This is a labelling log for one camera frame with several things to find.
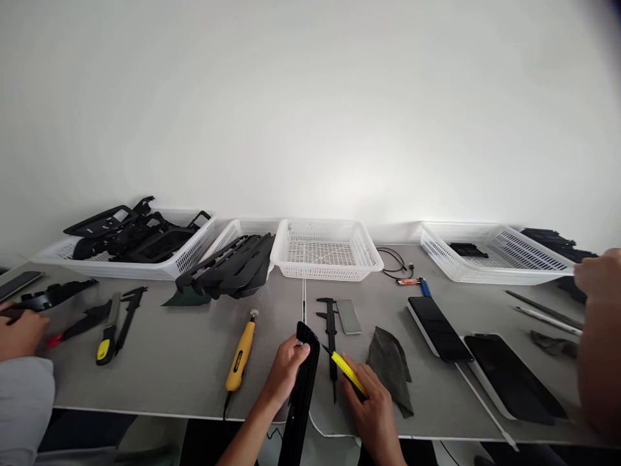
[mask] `tool handle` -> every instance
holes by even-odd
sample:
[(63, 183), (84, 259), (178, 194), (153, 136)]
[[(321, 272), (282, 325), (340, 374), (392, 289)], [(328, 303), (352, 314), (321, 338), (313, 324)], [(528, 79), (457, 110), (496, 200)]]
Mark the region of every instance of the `tool handle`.
[(116, 333), (116, 325), (112, 324), (109, 327), (103, 329), (103, 339), (99, 343), (97, 349), (97, 365), (105, 366), (108, 362), (112, 361), (114, 357), (114, 347), (116, 342), (114, 341), (114, 334)]
[(419, 278), (420, 280), (420, 288), (422, 289), (422, 295), (427, 298), (431, 298), (431, 291), (429, 291), (429, 285), (425, 282), (424, 278)]
[(241, 376), (248, 362), (248, 356), (250, 354), (250, 347), (252, 346), (252, 337), (254, 336), (254, 322), (246, 324), (246, 329), (239, 340), (237, 345), (237, 351), (233, 358), (233, 364), (231, 364), (231, 370), (228, 372), (228, 378), (226, 379), (226, 389), (229, 392), (236, 392), (241, 386)]

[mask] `yellow deburring tool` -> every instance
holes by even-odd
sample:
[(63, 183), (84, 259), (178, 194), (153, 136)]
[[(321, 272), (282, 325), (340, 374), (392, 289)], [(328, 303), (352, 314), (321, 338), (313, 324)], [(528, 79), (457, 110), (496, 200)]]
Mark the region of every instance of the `yellow deburring tool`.
[(356, 376), (354, 371), (349, 367), (349, 364), (345, 362), (345, 359), (341, 357), (336, 351), (330, 352), (330, 349), (326, 345), (321, 345), (328, 352), (330, 358), (336, 363), (336, 365), (343, 371), (347, 380), (353, 385), (354, 392), (360, 401), (365, 401), (369, 399), (369, 394), (367, 390), (364, 388), (360, 379)]
[(239, 344), (237, 345), (237, 351), (235, 352), (235, 358), (233, 364), (231, 364), (231, 370), (228, 372), (228, 378), (226, 379), (226, 402), (224, 403), (224, 414), (222, 420), (226, 419), (226, 409), (228, 403), (231, 401), (231, 396), (241, 386), (241, 377), (244, 375), (244, 369), (248, 362), (248, 356), (250, 356), (250, 348), (252, 347), (252, 337), (254, 336), (254, 319), (259, 315), (257, 309), (250, 311), (250, 321), (246, 324), (246, 329), (241, 335)]

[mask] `human hand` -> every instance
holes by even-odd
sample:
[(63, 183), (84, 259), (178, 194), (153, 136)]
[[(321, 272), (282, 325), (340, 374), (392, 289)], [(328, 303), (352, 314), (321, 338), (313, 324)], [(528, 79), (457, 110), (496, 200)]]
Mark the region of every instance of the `human hand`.
[(379, 466), (405, 465), (390, 393), (368, 365), (358, 364), (345, 353), (341, 356), (369, 394), (369, 399), (361, 403), (351, 383), (344, 374), (340, 374), (339, 379), (356, 418), (362, 444)]
[(282, 343), (278, 347), (270, 375), (267, 377), (259, 399), (278, 411), (291, 394), (296, 383), (298, 368), (310, 352), (311, 347), (308, 343), (298, 346), (298, 338), (295, 335)]
[(574, 279), (590, 304), (621, 305), (621, 249), (584, 259), (574, 266)]
[[(14, 304), (7, 302), (0, 305), (0, 312)], [(0, 315), (0, 362), (34, 356), (50, 319), (27, 309), (11, 326), (8, 325), (10, 321), (10, 318)]]

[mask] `black smartphone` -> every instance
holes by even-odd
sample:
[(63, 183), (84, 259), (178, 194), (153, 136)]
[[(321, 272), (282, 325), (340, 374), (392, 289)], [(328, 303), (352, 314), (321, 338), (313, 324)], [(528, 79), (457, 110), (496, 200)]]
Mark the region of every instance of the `black smartphone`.
[(464, 341), (507, 411), (516, 419), (553, 425), (567, 414), (499, 335), (468, 335)]
[(43, 276), (43, 272), (24, 272), (16, 276), (13, 280), (0, 285), (0, 302), (4, 302), (7, 298), (19, 290), (27, 287), (31, 283), (36, 282)]
[(444, 362), (468, 362), (473, 357), (433, 298), (408, 298), (408, 309), (431, 350)]

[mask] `floor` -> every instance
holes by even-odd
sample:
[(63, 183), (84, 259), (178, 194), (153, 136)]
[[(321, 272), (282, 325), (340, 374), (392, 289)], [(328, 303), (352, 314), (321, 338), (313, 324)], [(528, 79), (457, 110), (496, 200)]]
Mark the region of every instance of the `floor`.
[[(173, 444), (181, 450), (187, 425), (186, 419), (174, 417), (139, 416), (127, 432), (120, 450), (133, 452)], [(276, 466), (282, 440), (284, 425), (272, 425), (259, 454), (261, 466)], [(478, 442), (434, 441), (438, 466), (474, 466), (474, 456), (486, 456), (485, 450)], [(302, 453), (302, 466), (356, 466), (360, 447), (353, 438), (323, 437), (309, 423)]]

